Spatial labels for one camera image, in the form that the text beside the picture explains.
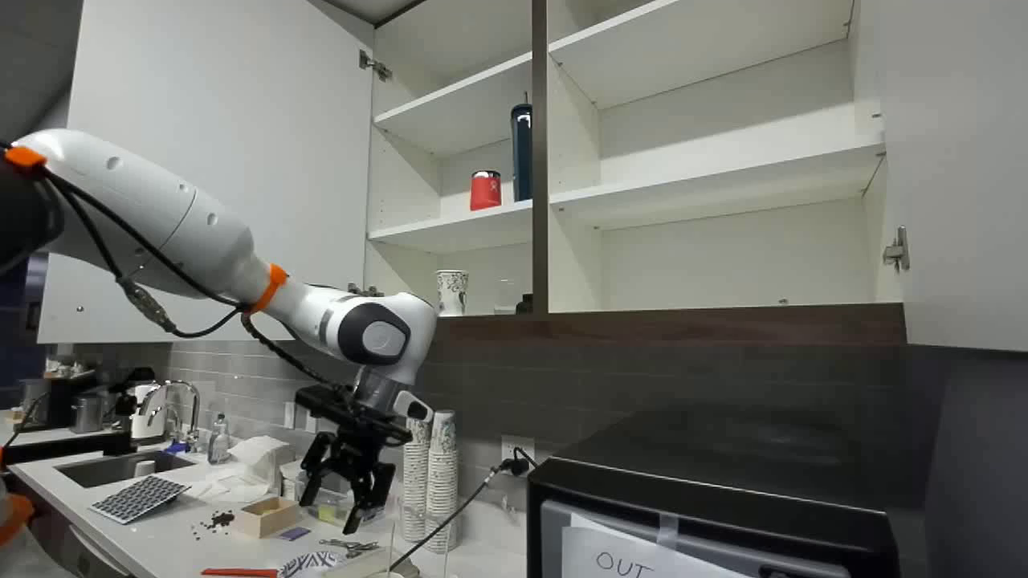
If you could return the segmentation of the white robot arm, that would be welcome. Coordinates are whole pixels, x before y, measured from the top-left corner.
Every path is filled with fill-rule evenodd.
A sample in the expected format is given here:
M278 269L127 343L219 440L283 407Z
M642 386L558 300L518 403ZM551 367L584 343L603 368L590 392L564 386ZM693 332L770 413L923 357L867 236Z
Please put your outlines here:
M430 419L411 386L430 350L436 312L411 292L332 290L264 263L251 229L219 198L119 144L74 128L40 128L4 144L4 267L35 252L101 267L122 297L166 333L179 327L153 290L216 300L264 342L254 314L355 367L351 386L316 378L296 403L333 424L303 457L303 504L328 472L351 485L348 534L390 501L385 445L411 440L405 421Z

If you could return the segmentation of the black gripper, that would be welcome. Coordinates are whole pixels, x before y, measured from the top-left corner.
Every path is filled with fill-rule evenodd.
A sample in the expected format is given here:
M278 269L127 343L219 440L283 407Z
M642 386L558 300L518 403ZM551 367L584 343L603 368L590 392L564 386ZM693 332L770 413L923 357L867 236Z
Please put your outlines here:
M317 434L303 457L304 489L297 504L307 509L317 497L322 478L336 472L352 494L342 534L355 534L368 494L385 494L394 475L394 465L381 463L378 453L385 445L408 444L411 434L394 419L358 407L348 395L324 386L297 389L296 403L310 419L333 424L333 434Z

